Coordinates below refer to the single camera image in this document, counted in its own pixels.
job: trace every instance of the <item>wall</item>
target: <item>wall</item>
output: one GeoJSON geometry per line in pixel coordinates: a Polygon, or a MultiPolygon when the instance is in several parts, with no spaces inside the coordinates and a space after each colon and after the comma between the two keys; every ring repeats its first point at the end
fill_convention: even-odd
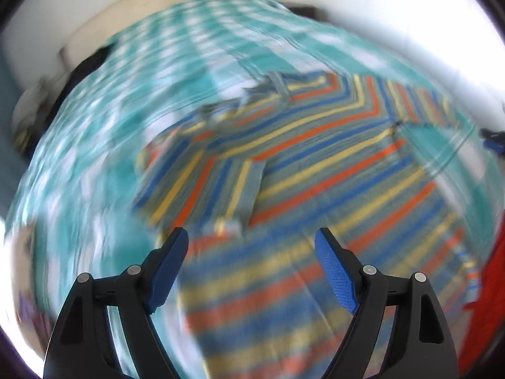
{"type": "Polygon", "coordinates": [[[0,51],[0,218],[7,216],[19,180],[26,170],[26,163],[12,149],[11,140],[11,114],[20,94],[0,51]]]}
{"type": "Polygon", "coordinates": [[[280,0],[398,52],[453,93],[479,125],[505,130],[505,46],[476,0],[280,0]]]}
{"type": "Polygon", "coordinates": [[[57,53],[79,26],[118,0],[25,0],[1,44],[23,89],[63,72],[57,53]]]}

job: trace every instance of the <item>red cloth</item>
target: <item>red cloth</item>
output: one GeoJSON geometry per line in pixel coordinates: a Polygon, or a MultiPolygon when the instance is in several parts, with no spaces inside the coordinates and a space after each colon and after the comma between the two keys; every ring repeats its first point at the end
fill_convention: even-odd
{"type": "Polygon", "coordinates": [[[493,254],[482,271],[481,294],[468,309],[474,313],[460,353],[461,374],[477,362],[505,323],[505,217],[493,254]]]}

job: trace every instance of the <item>silver screw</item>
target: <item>silver screw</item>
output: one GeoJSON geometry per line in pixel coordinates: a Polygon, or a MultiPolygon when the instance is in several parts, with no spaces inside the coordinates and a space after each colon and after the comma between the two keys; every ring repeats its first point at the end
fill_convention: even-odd
{"type": "Polygon", "coordinates": [[[422,272],[416,272],[413,277],[419,282],[426,282],[426,275],[422,272]]]}
{"type": "Polygon", "coordinates": [[[377,269],[373,265],[365,265],[363,267],[363,272],[367,275],[375,275],[377,273],[377,269]]]}
{"type": "Polygon", "coordinates": [[[89,280],[89,273],[83,272],[77,277],[77,282],[84,283],[88,282],[89,280]]]}
{"type": "Polygon", "coordinates": [[[130,275],[137,275],[138,273],[140,273],[140,266],[138,265],[132,265],[130,266],[128,269],[127,269],[127,272],[130,274],[130,275]]]}

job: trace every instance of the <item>beige headboard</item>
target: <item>beige headboard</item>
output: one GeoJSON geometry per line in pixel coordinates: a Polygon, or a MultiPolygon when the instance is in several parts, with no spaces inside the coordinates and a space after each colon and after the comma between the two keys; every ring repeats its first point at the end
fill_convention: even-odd
{"type": "Polygon", "coordinates": [[[74,69],[110,37],[154,12],[187,0],[120,0],[82,25],[64,47],[66,65],[74,69]]]}

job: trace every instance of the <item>teal and white checkered cloth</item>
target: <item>teal and white checkered cloth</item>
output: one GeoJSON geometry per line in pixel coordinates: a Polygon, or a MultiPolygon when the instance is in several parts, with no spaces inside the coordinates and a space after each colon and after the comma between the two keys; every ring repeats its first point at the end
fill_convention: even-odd
{"type": "MultiPolygon", "coordinates": [[[[140,183],[135,161],[151,139],[190,111],[239,97],[270,71],[331,69],[434,87],[393,54],[269,0],[176,4],[110,42],[116,45],[107,61],[72,91],[40,141],[7,220],[8,232],[37,221],[37,301],[54,317],[80,272],[118,274],[155,246],[155,233],[131,208],[140,183]]],[[[503,209],[502,179],[473,125],[465,124],[460,133],[413,127],[404,134],[458,207],[482,264],[503,209]],[[473,157],[478,164],[468,163],[473,157]]],[[[174,295],[165,309],[153,321],[170,356],[179,371],[203,376],[194,363],[201,360],[198,350],[191,352],[193,342],[178,328],[174,295]]],[[[117,318],[112,326],[120,338],[117,318]]],[[[120,358],[133,374],[121,352],[120,358]]]]}

